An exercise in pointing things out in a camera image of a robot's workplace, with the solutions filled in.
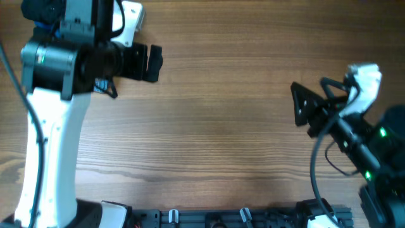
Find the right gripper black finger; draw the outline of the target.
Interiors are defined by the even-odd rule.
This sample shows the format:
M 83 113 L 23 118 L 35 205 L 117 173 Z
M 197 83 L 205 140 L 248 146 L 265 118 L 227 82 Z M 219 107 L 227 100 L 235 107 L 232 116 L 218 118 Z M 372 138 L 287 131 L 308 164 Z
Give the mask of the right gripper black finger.
M 332 92 L 332 90 L 330 89 L 330 87 L 334 87 L 336 89 L 339 89 L 341 91 L 344 91 L 346 93 L 348 93 L 350 91 L 350 88 L 348 88 L 344 83 L 342 82 L 338 82 L 336 80 L 330 79 L 330 78 L 326 78 L 323 77 L 320 80 L 320 85 L 326 95 L 327 98 L 334 98 L 335 94 Z
M 324 99 L 303 85 L 293 82 L 290 86 L 294 102 L 295 124 L 300 127 L 309 123 L 316 115 L 316 110 Z

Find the black t-shirt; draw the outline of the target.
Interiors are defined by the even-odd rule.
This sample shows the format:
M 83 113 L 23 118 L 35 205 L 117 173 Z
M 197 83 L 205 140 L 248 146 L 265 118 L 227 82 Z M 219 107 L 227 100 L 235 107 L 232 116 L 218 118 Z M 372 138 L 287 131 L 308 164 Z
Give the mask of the black t-shirt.
M 26 19 L 48 25 L 63 16 L 65 7 L 65 0 L 23 0 L 20 6 Z

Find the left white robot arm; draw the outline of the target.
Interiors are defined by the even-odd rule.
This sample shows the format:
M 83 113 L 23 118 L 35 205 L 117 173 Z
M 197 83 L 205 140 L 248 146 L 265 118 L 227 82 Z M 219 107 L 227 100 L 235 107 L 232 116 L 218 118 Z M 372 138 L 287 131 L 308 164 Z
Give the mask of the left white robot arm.
M 35 22 L 14 80 L 28 111 L 22 194 L 2 227 L 133 227 L 132 208 L 75 196 L 78 144 L 93 92 L 117 97 L 113 77 L 157 82 L 162 48 L 134 42 L 145 11 L 110 0 L 24 1 Z

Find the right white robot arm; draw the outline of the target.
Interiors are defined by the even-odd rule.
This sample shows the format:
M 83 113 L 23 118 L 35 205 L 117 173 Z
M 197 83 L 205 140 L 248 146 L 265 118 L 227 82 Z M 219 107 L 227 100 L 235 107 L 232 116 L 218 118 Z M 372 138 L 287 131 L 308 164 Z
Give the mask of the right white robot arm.
M 303 85 L 290 86 L 295 124 L 309 125 L 316 139 L 309 174 L 315 195 L 312 205 L 302 205 L 306 227 L 349 227 L 342 212 L 333 209 L 318 189 L 315 166 L 326 135 L 355 166 L 366 184 L 359 190 L 361 207 L 370 227 L 404 227 L 404 105 L 390 107 L 379 123 L 371 125 L 364 115 L 376 100 L 382 74 L 375 63 L 350 65 L 342 82 L 322 78 L 321 97 Z

